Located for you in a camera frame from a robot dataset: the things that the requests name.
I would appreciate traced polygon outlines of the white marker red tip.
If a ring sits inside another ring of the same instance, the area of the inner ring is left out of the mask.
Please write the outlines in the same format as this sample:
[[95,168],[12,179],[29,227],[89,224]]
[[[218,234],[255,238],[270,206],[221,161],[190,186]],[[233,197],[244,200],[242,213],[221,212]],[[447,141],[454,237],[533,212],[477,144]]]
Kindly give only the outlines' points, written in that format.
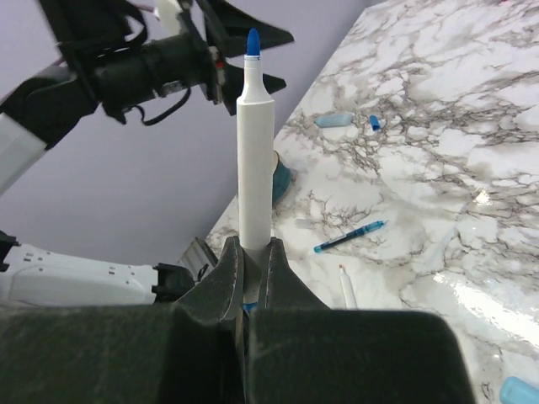
[[356,310],[358,306],[355,298],[355,292],[353,290],[351,279],[343,264],[339,265],[339,279],[346,308],[349,310]]

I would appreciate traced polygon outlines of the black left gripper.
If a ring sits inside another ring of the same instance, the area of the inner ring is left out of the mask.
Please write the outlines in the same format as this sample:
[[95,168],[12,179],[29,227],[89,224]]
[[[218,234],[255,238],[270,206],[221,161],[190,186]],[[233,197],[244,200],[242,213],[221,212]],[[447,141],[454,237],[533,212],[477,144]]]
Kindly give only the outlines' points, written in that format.
[[[92,95],[112,118],[122,118],[131,109],[141,110],[146,101],[183,91],[184,96],[161,114],[167,117],[187,102],[193,87],[200,87],[207,100],[224,104],[234,116],[238,99],[265,102],[286,87],[284,79],[263,73],[262,61],[245,61],[244,67],[226,62],[229,37],[246,40],[251,29],[258,31],[262,49],[294,42],[289,31],[260,21],[227,1],[197,3],[205,18],[205,36],[191,19],[190,5],[175,2],[170,16],[178,33],[154,41],[148,40],[144,16],[133,3],[91,4],[96,12],[92,22],[104,29],[91,52]],[[138,34],[132,33],[130,19],[142,25]]]

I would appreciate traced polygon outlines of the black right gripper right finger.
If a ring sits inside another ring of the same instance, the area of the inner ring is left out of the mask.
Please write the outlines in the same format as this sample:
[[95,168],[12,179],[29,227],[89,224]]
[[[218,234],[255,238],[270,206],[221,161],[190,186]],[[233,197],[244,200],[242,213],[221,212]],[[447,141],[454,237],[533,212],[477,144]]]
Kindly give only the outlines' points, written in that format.
[[332,310],[270,244],[250,317],[252,403],[472,403],[455,334],[424,311]]

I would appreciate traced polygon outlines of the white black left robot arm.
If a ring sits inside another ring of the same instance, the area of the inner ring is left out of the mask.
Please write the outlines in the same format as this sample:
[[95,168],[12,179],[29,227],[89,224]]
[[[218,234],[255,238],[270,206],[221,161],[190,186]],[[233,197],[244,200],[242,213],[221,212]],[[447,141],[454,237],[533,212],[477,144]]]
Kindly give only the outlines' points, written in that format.
[[[205,31],[190,1],[158,1],[154,15],[169,32],[149,40],[130,21],[143,21],[128,1],[44,1],[41,9],[61,52],[59,62],[22,82],[1,102],[1,187],[8,189],[85,116],[102,108],[124,122],[154,98],[200,87],[230,114],[243,69],[229,60],[254,49],[290,44],[293,35],[225,1],[202,1]],[[6,306],[151,305],[185,295],[186,268],[130,266],[56,254],[1,237],[1,302]]]

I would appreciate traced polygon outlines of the blue marker cap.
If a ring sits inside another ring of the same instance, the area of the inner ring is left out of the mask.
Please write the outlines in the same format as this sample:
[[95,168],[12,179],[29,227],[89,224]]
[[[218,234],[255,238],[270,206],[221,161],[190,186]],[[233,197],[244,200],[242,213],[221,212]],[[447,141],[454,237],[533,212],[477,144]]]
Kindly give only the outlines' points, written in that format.
[[379,119],[375,115],[371,115],[369,117],[369,121],[370,121],[371,128],[374,131],[377,131],[377,130],[381,129],[381,124],[379,122]]

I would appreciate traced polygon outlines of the white marker blue end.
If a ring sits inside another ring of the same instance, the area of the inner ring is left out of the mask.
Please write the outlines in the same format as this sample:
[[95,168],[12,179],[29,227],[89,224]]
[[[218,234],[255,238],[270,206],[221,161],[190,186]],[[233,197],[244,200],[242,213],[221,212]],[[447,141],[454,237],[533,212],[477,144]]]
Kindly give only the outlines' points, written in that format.
[[[245,61],[262,61],[259,33],[248,33]],[[237,178],[239,240],[247,254],[243,306],[258,304],[266,249],[271,238],[274,171],[275,101],[247,103],[237,100]]]

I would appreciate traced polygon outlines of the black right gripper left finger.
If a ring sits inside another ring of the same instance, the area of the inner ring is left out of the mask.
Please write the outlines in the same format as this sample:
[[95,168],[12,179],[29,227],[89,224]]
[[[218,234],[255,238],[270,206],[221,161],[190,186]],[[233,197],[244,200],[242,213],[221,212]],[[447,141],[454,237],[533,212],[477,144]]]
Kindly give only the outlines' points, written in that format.
[[4,403],[240,403],[243,253],[174,303],[5,311]]

